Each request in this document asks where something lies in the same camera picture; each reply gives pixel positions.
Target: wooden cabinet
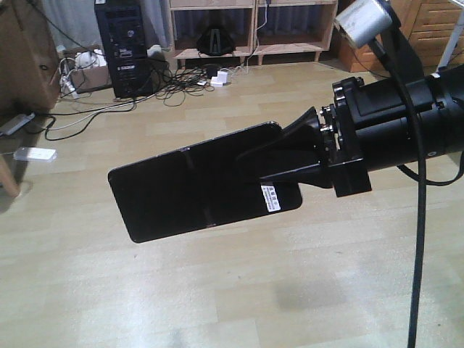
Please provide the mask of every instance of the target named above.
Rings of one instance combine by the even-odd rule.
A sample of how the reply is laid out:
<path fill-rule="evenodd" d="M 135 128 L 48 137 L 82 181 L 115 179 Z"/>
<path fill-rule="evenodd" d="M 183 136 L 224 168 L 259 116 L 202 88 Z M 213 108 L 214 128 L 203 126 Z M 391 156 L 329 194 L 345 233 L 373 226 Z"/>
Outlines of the wooden cabinet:
<path fill-rule="evenodd" d="M 309 25 L 298 33 L 279 34 L 278 30 L 271 28 L 269 34 L 265 28 L 260 31 L 259 46 L 254 54 L 262 58 L 266 54 L 285 54 L 315 52 L 315 61 L 319 60 L 320 53 L 328 51 L 334 28 L 334 18 L 338 7 L 336 0 L 268 0 L 268 17 L 282 7 L 293 7 L 295 12 L 306 12 Z M 259 0 L 258 17 L 266 10 L 265 0 Z"/>
<path fill-rule="evenodd" d="M 353 0 L 343 1 L 342 8 Z M 402 22 L 402 32 L 418 53 L 424 66 L 438 65 L 451 32 L 457 22 L 461 8 L 448 0 L 391 0 L 395 12 Z M 455 54 L 464 49 L 464 38 L 459 41 Z M 350 72 L 382 69 L 380 62 L 366 46 L 355 52 L 346 42 L 341 42 L 339 59 Z M 463 63 L 461 54 L 453 60 Z"/>
<path fill-rule="evenodd" d="M 235 52 L 222 57 L 240 57 L 242 62 L 251 54 L 258 56 L 261 64 L 263 57 L 268 54 L 307 51 L 315 52 L 317 61 L 320 53 L 328 50 L 337 0 L 268 0 L 268 3 L 269 18 L 275 17 L 276 12 L 284 7 L 292 7 L 295 11 L 302 9 L 313 16 L 314 20 L 307 30 L 291 35 L 269 28 L 269 23 L 265 27 L 267 30 L 259 32 L 258 45 L 256 35 L 258 27 L 263 23 L 265 0 L 170 0 L 170 35 L 174 58 L 180 60 L 181 65 L 185 65 L 185 59 L 198 58 L 196 40 L 214 22 L 220 22 L 236 42 Z M 240 18 L 241 22 L 237 23 L 236 18 Z M 186 22 L 190 29 L 194 29 L 193 35 L 184 33 Z"/>
<path fill-rule="evenodd" d="M 424 66 L 438 65 L 462 9 L 446 0 L 418 2 L 420 4 L 409 42 Z M 463 49 L 464 37 L 461 36 L 453 56 Z M 464 57 L 455 57 L 452 62 L 463 63 Z"/>
<path fill-rule="evenodd" d="M 49 27 L 26 1 L 5 0 L 0 12 L 0 110 L 48 111 L 59 93 L 58 57 Z"/>

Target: black cylinder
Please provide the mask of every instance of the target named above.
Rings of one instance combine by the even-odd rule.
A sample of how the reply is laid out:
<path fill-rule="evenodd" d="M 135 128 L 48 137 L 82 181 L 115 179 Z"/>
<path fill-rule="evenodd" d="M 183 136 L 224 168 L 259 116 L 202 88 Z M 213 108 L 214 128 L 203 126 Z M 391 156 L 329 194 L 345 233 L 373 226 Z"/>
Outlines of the black cylinder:
<path fill-rule="evenodd" d="M 391 79 L 360 86 L 342 81 L 368 171 L 417 160 L 407 111 Z M 464 150 L 464 65 L 407 85 L 420 113 L 428 157 Z M 347 110 L 337 110 L 339 115 Z"/>

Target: computer case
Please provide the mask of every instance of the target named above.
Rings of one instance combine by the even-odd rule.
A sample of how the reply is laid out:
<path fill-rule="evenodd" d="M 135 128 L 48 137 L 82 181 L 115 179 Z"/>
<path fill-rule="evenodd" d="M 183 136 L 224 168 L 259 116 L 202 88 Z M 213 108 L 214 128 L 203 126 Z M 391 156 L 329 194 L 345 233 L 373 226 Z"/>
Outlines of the computer case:
<path fill-rule="evenodd" d="M 136 0 L 95 0 L 95 14 L 117 98 L 154 93 L 141 8 Z"/>

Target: power strip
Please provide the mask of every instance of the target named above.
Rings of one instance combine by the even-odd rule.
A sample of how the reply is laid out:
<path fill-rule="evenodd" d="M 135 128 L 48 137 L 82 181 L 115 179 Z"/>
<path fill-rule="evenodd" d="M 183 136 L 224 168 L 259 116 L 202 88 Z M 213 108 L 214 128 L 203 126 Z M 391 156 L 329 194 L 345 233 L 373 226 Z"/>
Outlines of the power strip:
<path fill-rule="evenodd" d="M 0 127 L 0 134 L 5 136 L 12 135 L 15 131 L 31 121 L 35 116 L 36 115 L 33 112 L 31 112 L 29 115 L 19 114 Z"/>

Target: laminate floor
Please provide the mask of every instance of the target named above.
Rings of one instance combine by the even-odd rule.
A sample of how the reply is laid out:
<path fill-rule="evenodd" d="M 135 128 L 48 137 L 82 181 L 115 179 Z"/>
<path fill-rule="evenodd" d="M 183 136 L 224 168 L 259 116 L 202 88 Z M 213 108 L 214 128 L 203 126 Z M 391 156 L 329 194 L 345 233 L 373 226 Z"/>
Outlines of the laminate floor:
<path fill-rule="evenodd" d="M 129 239 L 107 183 L 114 167 L 288 125 L 330 104 L 331 84 L 348 76 L 317 63 L 252 67 L 179 107 L 150 99 L 75 138 L 40 137 L 58 158 L 29 163 L 17 199 L 0 189 L 0 347 L 406 347 L 417 189 L 397 169 L 371 173 L 370 193 L 301 186 L 298 210 L 144 244 Z M 430 178 L 456 171 L 451 157 L 429 161 Z M 464 347 L 463 209 L 464 181 L 428 190 L 420 348 Z"/>

